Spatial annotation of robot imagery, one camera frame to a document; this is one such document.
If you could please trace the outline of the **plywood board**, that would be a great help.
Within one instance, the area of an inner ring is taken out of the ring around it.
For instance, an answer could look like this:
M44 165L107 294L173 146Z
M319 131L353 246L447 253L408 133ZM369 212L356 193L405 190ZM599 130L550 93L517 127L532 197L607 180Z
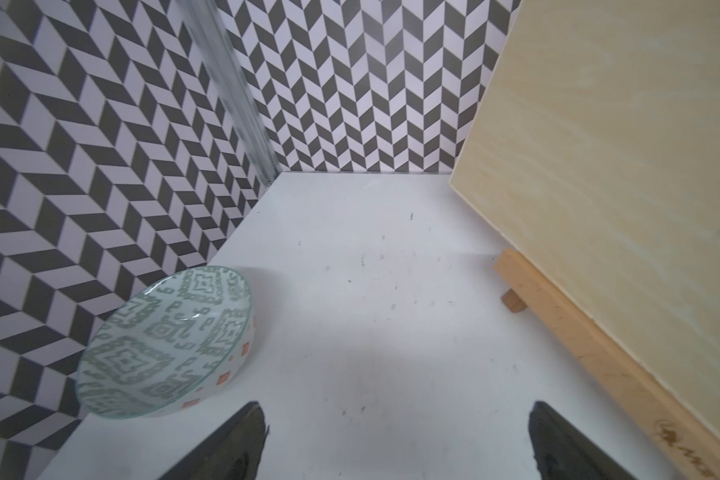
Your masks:
M720 440L720 1L524 1L452 187Z

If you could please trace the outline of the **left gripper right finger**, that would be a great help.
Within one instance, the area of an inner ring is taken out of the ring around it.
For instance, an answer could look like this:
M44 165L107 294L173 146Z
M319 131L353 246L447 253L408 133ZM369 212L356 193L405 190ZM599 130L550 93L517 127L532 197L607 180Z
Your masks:
M537 469L544 480L629 479L620 464L543 401L529 415L528 431Z

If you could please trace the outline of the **wooden easel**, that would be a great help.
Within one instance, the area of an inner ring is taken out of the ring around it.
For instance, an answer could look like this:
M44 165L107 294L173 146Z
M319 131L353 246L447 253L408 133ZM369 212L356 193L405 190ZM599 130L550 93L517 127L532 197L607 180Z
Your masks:
M494 269L509 286L502 302L530 309L688 479L720 479L720 440L520 252Z

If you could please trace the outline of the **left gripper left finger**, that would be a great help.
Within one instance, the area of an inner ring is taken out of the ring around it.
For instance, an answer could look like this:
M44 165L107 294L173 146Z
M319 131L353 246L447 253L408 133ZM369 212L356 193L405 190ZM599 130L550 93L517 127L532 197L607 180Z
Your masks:
M262 407L248 402L160 480L255 479L268 434Z

